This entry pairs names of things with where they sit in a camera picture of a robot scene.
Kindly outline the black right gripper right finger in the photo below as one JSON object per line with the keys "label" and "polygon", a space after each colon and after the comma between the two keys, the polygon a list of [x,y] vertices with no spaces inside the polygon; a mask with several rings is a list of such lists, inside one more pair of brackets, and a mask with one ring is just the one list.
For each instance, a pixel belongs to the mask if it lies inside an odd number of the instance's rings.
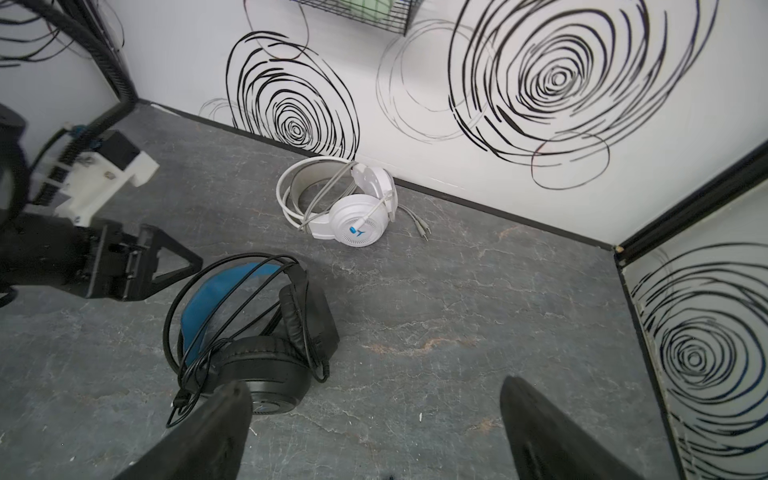
{"label": "black right gripper right finger", "polygon": [[508,376],[500,410],[521,479],[638,479],[526,380]]}

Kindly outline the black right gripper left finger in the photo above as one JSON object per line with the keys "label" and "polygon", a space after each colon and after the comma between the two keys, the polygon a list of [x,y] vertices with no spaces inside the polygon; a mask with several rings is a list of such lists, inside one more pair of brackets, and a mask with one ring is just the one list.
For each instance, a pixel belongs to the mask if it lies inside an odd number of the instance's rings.
{"label": "black right gripper left finger", "polygon": [[253,414],[249,387],[231,382],[157,443],[119,479],[235,479]]}

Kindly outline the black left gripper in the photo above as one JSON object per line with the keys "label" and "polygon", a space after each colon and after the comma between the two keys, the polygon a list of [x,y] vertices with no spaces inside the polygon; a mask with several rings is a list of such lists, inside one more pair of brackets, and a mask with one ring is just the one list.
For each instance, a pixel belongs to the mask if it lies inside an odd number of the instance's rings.
{"label": "black left gripper", "polygon": [[199,255],[155,226],[132,235],[119,222],[98,220],[87,232],[86,298],[144,300],[203,267]]}

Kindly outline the black blue gaming headset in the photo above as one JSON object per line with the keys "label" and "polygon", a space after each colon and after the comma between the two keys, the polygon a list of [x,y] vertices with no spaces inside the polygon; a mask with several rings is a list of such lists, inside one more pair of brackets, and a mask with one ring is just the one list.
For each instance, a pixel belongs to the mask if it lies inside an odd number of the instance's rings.
{"label": "black blue gaming headset", "polygon": [[249,387],[254,414],[288,413],[311,383],[329,380],[339,342],[323,288],[297,258],[218,260],[182,287],[164,319],[163,353],[178,385],[166,425],[236,381]]}

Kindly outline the white gaming headset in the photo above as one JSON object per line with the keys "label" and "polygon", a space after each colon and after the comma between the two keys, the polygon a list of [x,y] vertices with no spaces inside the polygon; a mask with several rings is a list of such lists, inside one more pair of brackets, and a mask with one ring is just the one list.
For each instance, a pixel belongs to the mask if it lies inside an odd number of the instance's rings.
{"label": "white gaming headset", "polygon": [[370,246],[399,210],[422,239],[431,235],[426,221],[399,203],[394,179],[381,167],[334,156],[307,158],[281,174],[275,196],[289,224],[317,240]]}

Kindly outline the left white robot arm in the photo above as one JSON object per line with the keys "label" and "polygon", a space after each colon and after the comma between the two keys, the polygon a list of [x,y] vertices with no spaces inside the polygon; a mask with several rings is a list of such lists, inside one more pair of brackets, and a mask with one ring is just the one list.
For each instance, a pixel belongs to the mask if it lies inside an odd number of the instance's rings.
{"label": "left white robot arm", "polygon": [[47,175],[21,145],[27,122],[1,108],[1,303],[20,286],[49,286],[85,299],[147,299],[201,271],[200,256],[162,229],[97,218],[125,184],[147,183],[157,162],[115,124],[138,103],[133,82],[107,45],[52,2],[22,1],[31,12],[84,49],[116,90],[117,103],[93,121],[61,128],[71,140]]}

